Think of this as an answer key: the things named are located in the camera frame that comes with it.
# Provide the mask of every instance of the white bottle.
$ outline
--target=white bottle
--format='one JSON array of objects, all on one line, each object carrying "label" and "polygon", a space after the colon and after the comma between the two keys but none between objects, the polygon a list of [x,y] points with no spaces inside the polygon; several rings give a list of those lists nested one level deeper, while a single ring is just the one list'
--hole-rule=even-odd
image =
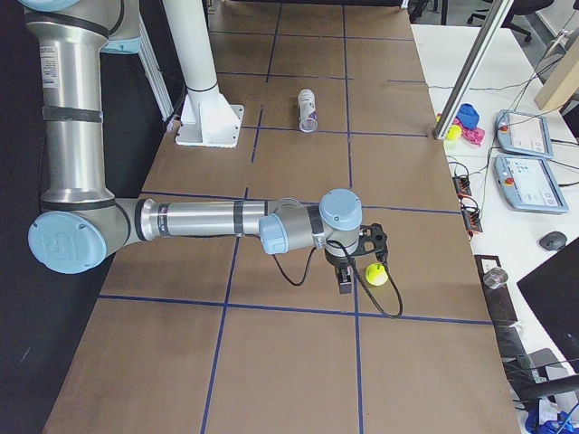
[{"label": "white bottle", "polygon": [[318,128],[318,114],[316,113],[316,97],[310,89],[303,89],[298,95],[299,129],[304,133],[311,133]]}]

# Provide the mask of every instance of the white pole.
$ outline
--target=white pole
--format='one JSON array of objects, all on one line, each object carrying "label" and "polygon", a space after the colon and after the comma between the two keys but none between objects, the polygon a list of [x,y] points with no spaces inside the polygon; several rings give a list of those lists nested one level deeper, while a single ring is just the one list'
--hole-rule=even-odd
[{"label": "white pole", "polygon": [[166,18],[187,86],[179,145],[234,147],[243,106],[219,93],[202,0],[163,0]]}]

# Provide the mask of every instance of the office chair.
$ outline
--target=office chair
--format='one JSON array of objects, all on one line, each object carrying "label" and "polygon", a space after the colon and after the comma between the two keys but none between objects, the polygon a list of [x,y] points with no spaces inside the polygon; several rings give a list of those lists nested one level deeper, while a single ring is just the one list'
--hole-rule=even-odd
[{"label": "office chair", "polygon": [[[485,3],[492,3],[492,0],[483,0]],[[533,37],[531,36],[531,32],[529,30],[525,30],[522,27],[519,27],[516,24],[513,24],[513,17],[515,15],[529,15],[536,11],[540,11],[541,9],[545,9],[546,7],[552,5],[555,0],[515,0],[513,5],[510,7],[510,11],[508,11],[507,18],[502,24],[502,27],[506,27],[508,29],[514,30],[515,32],[519,32],[525,35],[525,42],[531,42]],[[469,19],[467,20],[468,24],[472,24],[472,20],[474,18],[479,18],[480,20],[484,20],[487,16],[483,14],[476,14],[477,12],[488,12],[489,9],[477,9],[473,14],[470,15]]]}]

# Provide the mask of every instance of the metal tube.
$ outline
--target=metal tube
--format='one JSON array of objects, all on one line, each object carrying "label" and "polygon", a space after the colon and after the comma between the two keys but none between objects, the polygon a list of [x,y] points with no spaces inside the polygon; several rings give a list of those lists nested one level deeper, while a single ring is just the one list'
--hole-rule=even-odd
[{"label": "metal tube", "polygon": [[479,69],[480,63],[484,59],[490,44],[492,43],[495,34],[497,33],[503,21],[507,17],[510,6],[514,0],[495,0],[490,8],[489,14],[479,30],[477,39],[472,44],[469,56],[464,62],[462,71],[460,71],[459,78],[452,89],[449,100],[442,111],[441,120],[434,129],[434,137],[442,140],[446,137],[449,128],[459,112],[460,104],[464,94],[469,89],[470,83],[474,78],[475,73]]},{"label": "metal tube", "polygon": [[[105,185],[100,112],[101,34],[70,25],[31,22],[38,38],[43,67],[50,188],[43,202],[95,203],[114,198]],[[90,121],[68,118],[90,113]]]},{"label": "metal tube", "polygon": [[154,203],[148,200],[140,222],[148,240],[159,236],[234,235],[240,225],[245,235],[256,235],[259,220],[265,213],[264,201]]}]

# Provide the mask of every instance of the yellow tennis ball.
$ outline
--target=yellow tennis ball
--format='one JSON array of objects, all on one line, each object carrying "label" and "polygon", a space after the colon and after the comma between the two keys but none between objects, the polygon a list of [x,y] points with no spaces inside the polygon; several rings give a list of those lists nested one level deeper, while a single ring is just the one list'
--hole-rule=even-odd
[{"label": "yellow tennis ball", "polygon": [[379,262],[368,265],[365,269],[365,279],[370,285],[374,285],[375,287],[379,287],[386,283],[388,280],[388,274],[386,274],[384,265]]},{"label": "yellow tennis ball", "polygon": [[453,125],[449,128],[449,132],[446,134],[447,140],[458,140],[462,136],[462,128],[458,125]]}]

